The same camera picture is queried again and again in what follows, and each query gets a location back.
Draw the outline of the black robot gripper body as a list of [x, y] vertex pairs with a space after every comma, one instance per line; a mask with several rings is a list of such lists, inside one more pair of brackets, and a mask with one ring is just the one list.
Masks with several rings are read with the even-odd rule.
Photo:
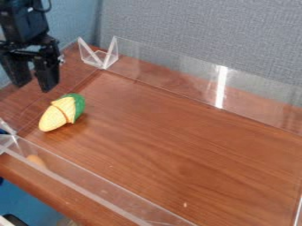
[[32, 61], [36, 56], [56, 57], [63, 63], [59, 40], [49, 32], [45, 14], [52, 10], [52, 0], [0, 0], [0, 28], [5, 39], [0, 41], [0, 58]]

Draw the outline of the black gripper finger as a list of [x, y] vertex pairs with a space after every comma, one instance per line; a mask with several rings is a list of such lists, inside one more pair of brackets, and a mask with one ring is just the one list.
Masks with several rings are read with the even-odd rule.
[[33, 65], [39, 86], [41, 91], [47, 93], [59, 84], [59, 60], [56, 57], [36, 56]]
[[23, 87], [29, 83], [32, 75], [27, 62], [16, 61], [12, 57], [4, 56], [0, 58], [0, 64], [15, 86]]

